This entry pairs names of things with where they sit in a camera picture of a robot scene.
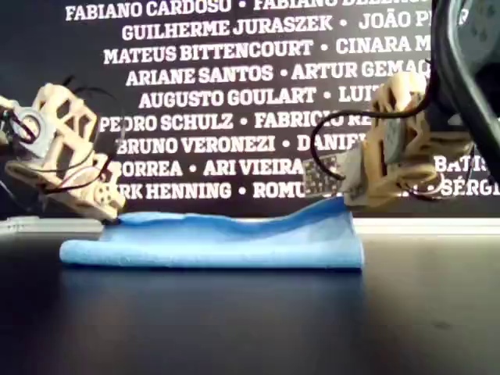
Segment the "left gripper beige lattice body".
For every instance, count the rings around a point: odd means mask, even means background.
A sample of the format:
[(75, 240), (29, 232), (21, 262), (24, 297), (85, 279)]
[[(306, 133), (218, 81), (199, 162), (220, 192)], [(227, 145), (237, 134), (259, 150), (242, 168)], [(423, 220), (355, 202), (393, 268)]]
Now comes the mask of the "left gripper beige lattice body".
[(90, 198), (91, 185), (105, 171), (117, 177), (117, 146), (95, 151), (96, 114), (64, 85), (45, 84), (32, 105), (5, 102), (6, 173), (42, 197), (69, 193)]

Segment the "left gripper moving beige finger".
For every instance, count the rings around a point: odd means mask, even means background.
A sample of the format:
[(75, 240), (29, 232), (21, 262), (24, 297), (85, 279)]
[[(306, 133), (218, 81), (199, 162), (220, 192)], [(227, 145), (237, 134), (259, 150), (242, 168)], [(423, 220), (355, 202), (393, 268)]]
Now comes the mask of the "left gripper moving beige finger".
[(111, 171), (103, 172), (91, 185), (91, 202), (100, 220), (115, 220), (125, 206), (126, 199), (119, 192), (117, 177)]

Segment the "right gripper beige lattice body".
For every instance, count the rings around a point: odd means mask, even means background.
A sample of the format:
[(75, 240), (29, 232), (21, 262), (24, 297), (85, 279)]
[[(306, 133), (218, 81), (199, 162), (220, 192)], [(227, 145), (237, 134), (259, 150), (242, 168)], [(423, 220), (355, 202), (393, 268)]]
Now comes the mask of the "right gripper beige lattice body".
[[(396, 73), (377, 89), (371, 109), (383, 114), (416, 109), (423, 103), (426, 89), (424, 76)], [(465, 130), (433, 130), (420, 111), (406, 118), (372, 120), (362, 150), (363, 193), (390, 196), (393, 201), (406, 191), (419, 200), (439, 202), (444, 177), (437, 171), (434, 157), (456, 161), (473, 151), (473, 141)]]

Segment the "left gripper fixed beige finger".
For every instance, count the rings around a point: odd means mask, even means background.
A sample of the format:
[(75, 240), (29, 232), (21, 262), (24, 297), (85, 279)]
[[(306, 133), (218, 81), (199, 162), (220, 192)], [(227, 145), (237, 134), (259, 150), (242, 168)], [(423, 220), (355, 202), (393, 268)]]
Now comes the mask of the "left gripper fixed beige finger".
[(100, 220), (98, 217), (98, 211), (95, 209), (94, 204), (91, 202), (91, 198), (78, 198), (74, 197), (69, 193), (58, 193), (52, 195), (45, 195), (45, 197), (62, 203), (64, 206), (75, 212), (79, 216), (83, 216), (88, 219), (97, 220), (100, 222), (112, 222), (115, 220)]

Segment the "right gripper fixed beige finger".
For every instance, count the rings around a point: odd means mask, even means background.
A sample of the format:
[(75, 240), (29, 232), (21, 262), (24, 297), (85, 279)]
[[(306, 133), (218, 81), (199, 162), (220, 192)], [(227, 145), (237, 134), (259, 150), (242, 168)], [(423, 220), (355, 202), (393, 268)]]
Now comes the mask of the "right gripper fixed beige finger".
[(376, 208), (387, 204), (390, 200), (390, 196), (368, 195), (367, 193), (360, 195), (344, 194), (344, 203), (351, 208)]

